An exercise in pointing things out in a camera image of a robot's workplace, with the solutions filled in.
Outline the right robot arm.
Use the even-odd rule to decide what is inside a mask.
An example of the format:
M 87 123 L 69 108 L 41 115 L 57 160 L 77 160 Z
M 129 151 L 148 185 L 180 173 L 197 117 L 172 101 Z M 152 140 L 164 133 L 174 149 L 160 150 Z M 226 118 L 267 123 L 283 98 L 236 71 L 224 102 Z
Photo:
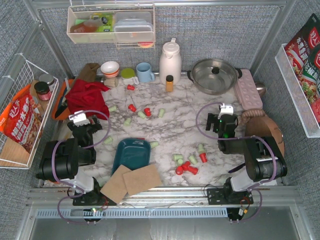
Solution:
M 207 131 L 218 135 L 218 148 L 226 155 L 243 155 L 244 163 L 231 170 L 237 175 L 227 178 L 223 188 L 208 188 L 209 205 L 251 205 L 254 203 L 251 190 L 268 181 L 287 175 L 284 157 L 272 136 L 235 137 L 237 116 L 230 114 L 207 115 Z

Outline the green capsule mid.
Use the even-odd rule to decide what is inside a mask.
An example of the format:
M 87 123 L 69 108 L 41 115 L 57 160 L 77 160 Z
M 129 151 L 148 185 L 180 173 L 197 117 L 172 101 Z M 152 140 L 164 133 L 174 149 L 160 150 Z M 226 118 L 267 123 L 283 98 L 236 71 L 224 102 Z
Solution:
M 131 118 L 127 118 L 127 119 L 124 121 L 123 125 L 126 126 L 126 127 L 129 127 L 129 126 L 131 125 L 131 121 L 132 121 Z

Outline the teal storage basket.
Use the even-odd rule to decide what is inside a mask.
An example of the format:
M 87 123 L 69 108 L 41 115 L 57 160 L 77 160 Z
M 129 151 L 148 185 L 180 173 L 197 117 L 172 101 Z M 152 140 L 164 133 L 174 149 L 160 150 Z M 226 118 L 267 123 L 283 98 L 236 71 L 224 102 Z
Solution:
M 113 175 L 120 165 L 130 170 L 146 167 L 150 163 L 151 145 L 141 138 L 125 138 L 121 140 L 115 152 L 112 166 Z

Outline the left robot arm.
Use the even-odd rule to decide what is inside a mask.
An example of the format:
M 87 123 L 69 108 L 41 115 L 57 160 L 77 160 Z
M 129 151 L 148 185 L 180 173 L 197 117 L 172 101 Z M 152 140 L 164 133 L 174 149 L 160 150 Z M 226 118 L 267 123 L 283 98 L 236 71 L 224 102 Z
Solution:
M 102 129 L 98 118 L 93 115 L 88 123 L 77 126 L 67 123 L 73 138 L 59 143 L 57 140 L 46 143 L 36 177 L 40 180 L 61 183 L 74 189 L 74 206 L 98 206 L 109 204 L 101 193 L 98 181 L 87 175 L 80 167 L 96 162 L 93 134 Z

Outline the green capsule cluster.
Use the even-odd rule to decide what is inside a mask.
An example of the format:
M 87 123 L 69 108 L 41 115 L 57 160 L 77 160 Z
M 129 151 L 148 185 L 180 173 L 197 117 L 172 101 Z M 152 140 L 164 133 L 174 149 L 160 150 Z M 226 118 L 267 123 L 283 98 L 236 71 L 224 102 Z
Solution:
M 192 154 L 188 157 L 188 160 L 190 161 L 191 164 L 196 165 L 198 163 L 196 157 Z
M 173 154 L 172 155 L 172 160 L 173 161 L 177 161 L 177 160 L 180 160 L 180 159 L 183 159 L 183 155 L 182 154 Z

